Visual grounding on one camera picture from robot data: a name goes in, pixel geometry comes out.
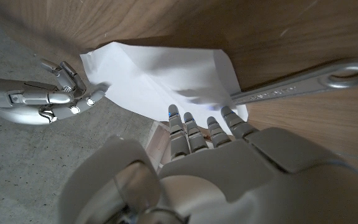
robotic arm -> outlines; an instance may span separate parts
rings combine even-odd
[[[168,109],[171,158],[157,174],[142,146],[117,136],[68,180],[59,223],[358,223],[358,171],[280,128],[259,131],[228,107],[209,149],[196,121]]]
[[[86,86],[68,63],[58,66],[42,60],[42,66],[56,76],[61,88],[0,79],[0,117],[21,124],[50,124],[91,108],[108,89],[99,85],[95,92],[84,96]]]

wrench handle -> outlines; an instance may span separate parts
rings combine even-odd
[[[231,95],[236,105],[289,96],[308,95],[358,86],[358,58],[309,68],[260,88]]]

wood grain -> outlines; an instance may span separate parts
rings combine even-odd
[[[85,77],[80,53],[112,41],[224,49],[240,86],[358,57],[357,0],[0,0],[0,23]],[[286,128],[358,158],[358,88],[248,105],[257,128]]]

robotic finger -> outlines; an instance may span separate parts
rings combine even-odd
[[[42,67],[54,74],[62,86],[63,91],[73,93],[74,98],[80,98],[86,91],[86,86],[77,72],[67,62],[60,62],[60,66],[48,60],[41,60]]]
[[[93,105],[106,94],[107,89],[108,87],[101,85],[92,94],[84,96],[74,103],[52,106],[50,111],[57,119],[65,119],[80,114],[93,107]]]
[[[171,160],[174,161],[189,155],[190,151],[178,108],[175,105],[170,105],[168,108],[168,115],[171,139]]]

wrench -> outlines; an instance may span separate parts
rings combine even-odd
[[[260,88],[233,94],[231,99],[236,105],[243,105],[256,101],[308,95],[357,86],[358,58],[351,58],[309,68]]]

